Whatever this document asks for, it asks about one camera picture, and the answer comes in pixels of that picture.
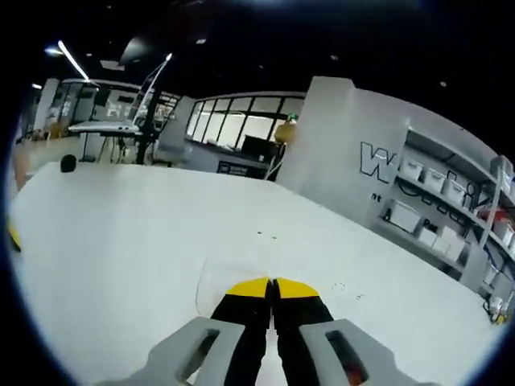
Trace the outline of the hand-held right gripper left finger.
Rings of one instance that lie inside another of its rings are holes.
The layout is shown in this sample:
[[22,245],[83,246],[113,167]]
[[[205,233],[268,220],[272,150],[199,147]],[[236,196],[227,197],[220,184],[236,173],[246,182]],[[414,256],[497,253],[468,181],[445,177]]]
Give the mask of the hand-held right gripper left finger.
[[270,280],[230,288],[211,316],[196,317],[151,348],[142,368],[101,385],[255,385],[270,326]]

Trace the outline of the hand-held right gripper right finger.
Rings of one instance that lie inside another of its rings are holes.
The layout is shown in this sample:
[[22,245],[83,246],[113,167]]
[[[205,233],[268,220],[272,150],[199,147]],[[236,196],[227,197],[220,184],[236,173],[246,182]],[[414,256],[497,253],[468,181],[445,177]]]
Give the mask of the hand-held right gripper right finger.
[[315,289],[273,280],[278,355],[289,385],[420,385],[393,352],[347,319],[335,319]]

